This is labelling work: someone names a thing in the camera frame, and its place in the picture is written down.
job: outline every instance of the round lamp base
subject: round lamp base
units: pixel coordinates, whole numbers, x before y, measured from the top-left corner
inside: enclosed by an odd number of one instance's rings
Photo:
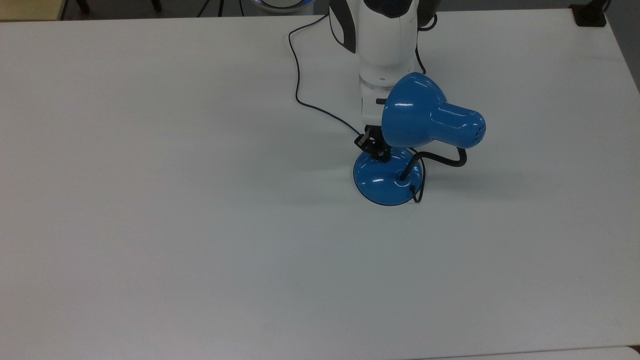
[[[413,154],[400,147],[391,148],[391,160],[386,163],[375,160],[363,152],[353,165],[353,180],[360,193],[367,199],[384,206],[404,204],[413,197],[411,186],[420,190],[422,169],[416,164],[409,176],[400,181],[400,175]]]

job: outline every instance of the black cable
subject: black cable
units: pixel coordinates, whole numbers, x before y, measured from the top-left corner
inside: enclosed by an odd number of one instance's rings
[[[436,27],[438,24],[438,14],[433,14],[433,23],[426,28],[418,28],[418,32],[420,31],[429,31]],[[425,70],[424,65],[422,64],[422,59],[420,59],[420,52],[418,51],[418,43],[415,44],[415,58],[418,60],[418,65],[420,65],[420,69],[422,69],[422,74],[425,75],[427,70]]]
[[[225,8],[225,0],[220,0],[220,5],[218,5],[218,17],[222,17],[222,9]]]
[[[402,175],[400,175],[400,181],[406,180],[407,176],[415,166],[415,163],[418,162],[418,160],[420,160],[420,164],[422,165],[422,181],[420,182],[420,194],[418,195],[418,197],[415,196],[415,186],[414,185],[409,186],[409,190],[411,191],[413,201],[415,202],[422,201],[422,194],[424,193],[424,180],[427,178],[427,168],[424,166],[423,159],[427,158],[427,159],[435,160],[439,163],[443,163],[444,165],[449,165],[450,167],[461,167],[467,163],[467,151],[459,147],[457,147],[457,149],[458,149],[458,155],[460,155],[460,160],[447,159],[443,156],[436,155],[436,154],[433,154],[432,152],[427,152],[427,151],[417,152],[415,149],[410,148],[410,150],[414,152],[414,155],[411,158],[411,161],[409,161],[409,165],[407,165]]]
[[[348,128],[350,128],[351,130],[353,130],[354,133],[361,135],[360,132],[358,130],[356,130],[355,127],[351,126],[351,124],[349,124],[348,122],[340,119],[339,117],[335,116],[334,114],[330,113],[329,111],[326,111],[324,109],[318,108],[317,106],[313,106],[311,104],[307,104],[305,102],[302,102],[300,100],[300,98],[298,97],[298,91],[300,90],[300,62],[298,61],[298,55],[296,55],[296,51],[293,49],[293,44],[291,43],[291,35],[293,35],[293,33],[295,33],[296,31],[300,31],[302,29],[306,29],[310,26],[316,25],[318,22],[321,22],[322,20],[324,20],[325,17],[329,16],[329,14],[326,14],[325,16],[321,17],[320,19],[317,19],[316,21],[312,22],[311,24],[307,24],[304,26],[300,26],[297,29],[293,29],[291,30],[291,32],[289,33],[289,47],[291,48],[291,52],[293,53],[293,58],[296,60],[296,72],[298,73],[298,78],[296,80],[296,101],[298,102],[298,104],[302,105],[302,106],[306,106],[308,108],[320,111],[321,113],[327,114],[329,116],[331,116],[332,118],[338,120],[339,122],[343,123],[344,125],[346,125]]]
[[[418,52],[418,44],[415,44],[415,58],[418,60],[418,65],[420,65],[420,69],[422,69],[422,75],[427,73],[427,70],[424,69],[424,65],[422,64],[422,60],[420,59],[420,52]]]
[[[207,7],[208,4],[209,4],[209,0],[206,0],[204,2],[204,5],[202,5],[202,9],[200,9],[200,12],[198,13],[198,16],[196,16],[196,17],[200,17],[202,15],[202,13],[204,12],[204,9]]]
[[[402,175],[400,175],[400,181],[406,180],[406,177],[409,176],[409,173],[411,172],[411,169],[413,169],[415,163],[422,158],[431,159],[450,167],[464,166],[464,164],[467,163],[467,151],[460,147],[457,147],[456,149],[458,149],[458,155],[460,156],[459,160],[447,159],[444,156],[440,156],[428,151],[416,152],[415,155],[413,155],[413,157],[411,158],[411,161],[409,161],[409,165],[406,166]]]
[[[430,26],[427,26],[426,28],[418,28],[418,31],[429,31],[433,28],[436,27],[436,24],[438,24],[438,14],[433,14],[433,23]]]
[[[409,150],[413,151],[414,154],[418,153],[418,151],[413,147],[410,147]],[[414,185],[409,186],[409,190],[411,191],[413,201],[415,201],[416,203],[422,201],[422,194],[424,193],[424,181],[427,178],[427,167],[424,166],[424,159],[422,158],[420,158],[420,165],[422,167],[422,181],[420,182],[420,195],[418,195],[417,198],[415,197],[415,186]]]

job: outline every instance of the blue desk lamp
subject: blue desk lamp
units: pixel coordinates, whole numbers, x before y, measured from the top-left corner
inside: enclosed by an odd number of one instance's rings
[[[404,204],[422,191],[425,174],[417,163],[421,158],[460,167],[467,162],[465,149],[477,145],[485,130],[482,115],[449,104],[436,83],[413,72],[397,82],[382,113],[381,132],[390,157],[381,160],[363,152],[353,167],[353,179],[362,195],[377,204]],[[457,147],[460,160],[408,150],[433,140]]]

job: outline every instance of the white table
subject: white table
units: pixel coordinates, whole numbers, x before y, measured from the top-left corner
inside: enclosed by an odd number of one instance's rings
[[[609,27],[442,13],[423,62],[488,131],[386,208],[293,101],[313,19],[0,24],[0,358],[640,343],[640,96]],[[294,44],[302,98],[357,124],[356,57],[326,21]]]

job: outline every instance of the lamp shade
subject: lamp shade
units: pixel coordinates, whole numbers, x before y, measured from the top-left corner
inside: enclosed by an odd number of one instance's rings
[[[418,72],[397,82],[382,113],[382,135],[392,147],[440,140],[468,149],[483,139],[485,130],[482,115],[449,104],[438,85]]]

